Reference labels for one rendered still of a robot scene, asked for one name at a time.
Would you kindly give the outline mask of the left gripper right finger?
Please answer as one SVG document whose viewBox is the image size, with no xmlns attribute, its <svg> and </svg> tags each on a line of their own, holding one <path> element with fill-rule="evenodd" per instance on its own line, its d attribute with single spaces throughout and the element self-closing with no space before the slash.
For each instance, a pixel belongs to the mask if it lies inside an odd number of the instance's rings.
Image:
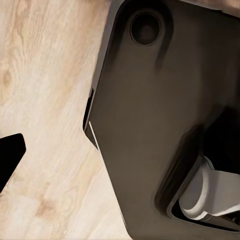
<svg viewBox="0 0 240 240">
<path fill-rule="evenodd" d="M 228 133 L 224 151 L 240 174 L 240 135 Z"/>
</svg>

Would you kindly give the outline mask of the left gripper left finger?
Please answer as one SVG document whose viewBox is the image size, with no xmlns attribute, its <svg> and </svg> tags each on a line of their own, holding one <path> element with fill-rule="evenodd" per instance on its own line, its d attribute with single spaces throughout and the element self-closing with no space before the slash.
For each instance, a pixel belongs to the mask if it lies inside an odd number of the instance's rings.
<svg viewBox="0 0 240 240">
<path fill-rule="evenodd" d="M 0 138 L 0 193 L 26 152 L 21 133 Z"/>
</svg>

